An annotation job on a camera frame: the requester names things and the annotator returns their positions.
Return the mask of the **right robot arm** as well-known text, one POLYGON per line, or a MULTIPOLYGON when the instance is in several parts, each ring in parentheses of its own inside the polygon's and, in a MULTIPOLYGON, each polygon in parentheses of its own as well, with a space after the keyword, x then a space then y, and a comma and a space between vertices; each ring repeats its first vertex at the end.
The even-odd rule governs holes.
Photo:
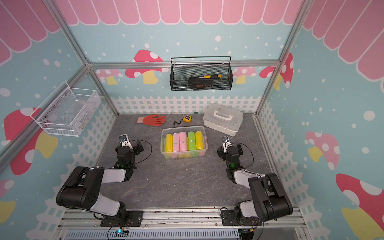
POLYGON ((244 219, 250 219, 263 223, 293 213, 293 205, 275 173, 253 173, 242 166, 241 144, 224 143, 218 148, 217 153, 226 162, 228 179, 234 184, 248 188, 251 192, 251 200, 236 204, 232 213, 236 221, 243 224, 244 219))

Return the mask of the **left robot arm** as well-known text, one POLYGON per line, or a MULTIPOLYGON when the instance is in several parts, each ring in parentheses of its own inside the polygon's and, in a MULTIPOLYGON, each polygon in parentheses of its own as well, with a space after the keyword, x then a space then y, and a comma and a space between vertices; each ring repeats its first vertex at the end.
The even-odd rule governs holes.
POLYGON ((131 179, 136 169, 135 157, 144 151, 141 141, 135 142, 132 144, 126 135, 120 137, 113 168, 75 167, 56 196, 57 205, 98 214, 100 216, 95 218, 101 220, 102 227, 129 226, 132 215, 125 203, 103 196, 101 186, 131 179))

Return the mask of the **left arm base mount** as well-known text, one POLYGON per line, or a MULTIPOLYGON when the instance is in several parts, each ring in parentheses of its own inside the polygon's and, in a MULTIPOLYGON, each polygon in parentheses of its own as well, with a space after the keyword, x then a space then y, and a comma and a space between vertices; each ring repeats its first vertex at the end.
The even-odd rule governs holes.
POLYGON ((101 227, 140 227, 143 220, 143 211, 123 210, 116 216, 103 216, 101 227))

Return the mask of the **yellow roll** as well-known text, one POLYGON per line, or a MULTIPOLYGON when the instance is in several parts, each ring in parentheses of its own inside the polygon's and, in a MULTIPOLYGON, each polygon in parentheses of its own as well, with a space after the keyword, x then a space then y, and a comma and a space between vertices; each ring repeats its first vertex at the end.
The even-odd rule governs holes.
POLYGON ((173 135, 167 134, 165 138, 165 152, 172 153, 173 152, 173 135))
POLYGON ((204 136, 202 131, 195 132, 195 140, 196 140, 196 150, 203 150, 204 147, 204 136))

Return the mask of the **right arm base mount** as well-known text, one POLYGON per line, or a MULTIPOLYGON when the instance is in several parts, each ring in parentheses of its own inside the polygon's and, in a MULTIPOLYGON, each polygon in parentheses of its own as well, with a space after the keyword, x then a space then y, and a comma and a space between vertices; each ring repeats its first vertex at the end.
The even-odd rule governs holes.
POLYGON ((257 228, 263 224, 257 217, 244 217, 239 210, 221 208, 219 215, 222 219, 223 226, 251 226, 257 228))

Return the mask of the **green roll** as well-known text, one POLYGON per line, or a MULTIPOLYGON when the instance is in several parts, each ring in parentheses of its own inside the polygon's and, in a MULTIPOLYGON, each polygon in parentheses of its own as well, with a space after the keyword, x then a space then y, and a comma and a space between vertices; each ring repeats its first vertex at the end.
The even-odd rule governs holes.
POLYGON ((195 132, 188 132, 188 150, 189 151, 196 151, 196 135, 195 132))

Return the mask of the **pink roll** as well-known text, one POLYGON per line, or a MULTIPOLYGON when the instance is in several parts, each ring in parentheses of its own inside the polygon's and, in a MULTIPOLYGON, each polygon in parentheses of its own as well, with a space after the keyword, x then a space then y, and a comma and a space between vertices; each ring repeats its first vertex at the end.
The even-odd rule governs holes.
POLYGON ((180 132, 179 136, 180 136, 180 151, 186 152, 188 150, 187 133, 180 132))
POLYGON ((173 152, 180 151, 180 136, 178 133, 173 134, 173 152))

